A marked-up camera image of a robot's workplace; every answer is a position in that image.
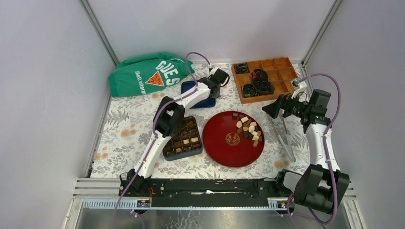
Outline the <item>blue box lid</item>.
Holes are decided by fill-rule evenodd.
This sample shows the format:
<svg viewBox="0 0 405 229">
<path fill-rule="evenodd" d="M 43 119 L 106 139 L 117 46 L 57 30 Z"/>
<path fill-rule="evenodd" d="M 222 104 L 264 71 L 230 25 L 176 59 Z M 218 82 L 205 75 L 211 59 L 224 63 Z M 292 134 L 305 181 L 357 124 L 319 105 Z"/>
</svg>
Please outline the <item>blue box lid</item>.
<svg viewBox="0 0 405 229">
<path fill-rule="evenodd" d="M 216 104 L 215 98 L 210 98 L 211 89 L 201 82 L 187 81 L 181 84 L 182 99 L 178 104 L 186 110 L 196 108 L 211 108 Z"/>
</svg>

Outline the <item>silver metal tongs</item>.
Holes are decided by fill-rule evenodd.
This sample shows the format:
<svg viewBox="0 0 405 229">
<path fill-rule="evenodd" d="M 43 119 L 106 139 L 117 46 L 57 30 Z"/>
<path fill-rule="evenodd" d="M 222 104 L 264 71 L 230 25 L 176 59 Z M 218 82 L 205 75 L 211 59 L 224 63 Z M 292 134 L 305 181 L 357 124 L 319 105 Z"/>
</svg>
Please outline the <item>silver metal tongs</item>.
<svg viewBox="0 0 405 229">
<path fill-rule="evenodd" d="M 282 144 L 282 146 L 287 154 L 288 159 L 292 162 L 296 162 L 296 157 L 293 152 L 291 138 L 290 138 L 289 131 L 287 129 L 285 119 L 282 117 L 281 114 L 279 114 L 277 116 L 277 118 L 272 118 L 268 114 L 266 116 L 270 120 L 270 123 L 272 124 L 272 126 L 274 127 L 274 129 L 277 133 L 277 137 L 278 137 L 280 143 Z"/>
</svg>

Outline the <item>blue chocolate box with tray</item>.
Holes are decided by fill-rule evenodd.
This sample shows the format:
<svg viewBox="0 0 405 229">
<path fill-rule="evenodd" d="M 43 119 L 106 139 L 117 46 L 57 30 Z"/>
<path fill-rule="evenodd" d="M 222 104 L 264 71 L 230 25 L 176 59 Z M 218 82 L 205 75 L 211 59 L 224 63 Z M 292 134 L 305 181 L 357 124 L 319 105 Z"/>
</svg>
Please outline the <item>blue chocolate box with tray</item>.
<svg viewBox="0 0 405 229">
<path fill-rule="evenodd" d="M 162 154 L 167 161 L 196 156 L 203 151 L 203 143 L 195 117 L 183 119 L 180 130 L 163 148 Z"/>
</svg>

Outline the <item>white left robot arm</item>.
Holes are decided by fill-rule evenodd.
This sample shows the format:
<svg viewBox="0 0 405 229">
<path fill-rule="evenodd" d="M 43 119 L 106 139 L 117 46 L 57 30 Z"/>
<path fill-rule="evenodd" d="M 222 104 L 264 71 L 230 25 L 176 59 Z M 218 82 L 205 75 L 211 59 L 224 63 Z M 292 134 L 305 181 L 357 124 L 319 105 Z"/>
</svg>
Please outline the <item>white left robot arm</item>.
<svg viewBox="0 0 405 229">
<path fill-rule="evenodd" d="M 178 134 L 183 123 L 185 112 L 200 101 L 218 98 L 223 85 L 229 82 L 230 76 L 220 68 L 210 69 L 208 77 L 194 81 L 194 86 L 177 97 L 165 96 L 155 113 L 152 134 L 141 161 L 127 172 L 127 180 L 120 180 L 123 189 L 119 195 L 143 196 L 148 191 L 148 182 L 165 145 Z"/>
</svg>

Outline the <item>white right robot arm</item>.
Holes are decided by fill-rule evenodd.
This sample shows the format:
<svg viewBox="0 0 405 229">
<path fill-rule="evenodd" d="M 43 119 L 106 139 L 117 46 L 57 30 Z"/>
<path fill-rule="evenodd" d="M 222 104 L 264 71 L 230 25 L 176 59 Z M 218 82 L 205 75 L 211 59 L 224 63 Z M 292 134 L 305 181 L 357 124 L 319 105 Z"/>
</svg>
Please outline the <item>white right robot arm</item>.
<svg viewBox="0 0 405 229">
<path fill-rule="evenodd" d="M 331 144 L 331 120 L 325 116 L 331 94 L 316 89 L 309 102 L 301 102 L 292 95 L 281 94 L 275 102 L 262 107 L 271 118 L 294 115 L 300 118 L 303 132 L 309 143 L 310 164 L 300 175 L 283 169 L 274 183 L 275 193 L 285 197 L 294 194 L 295 203 L 334 215 L 349 186 L 349 175 L 341 172 Z"/>
</svg>

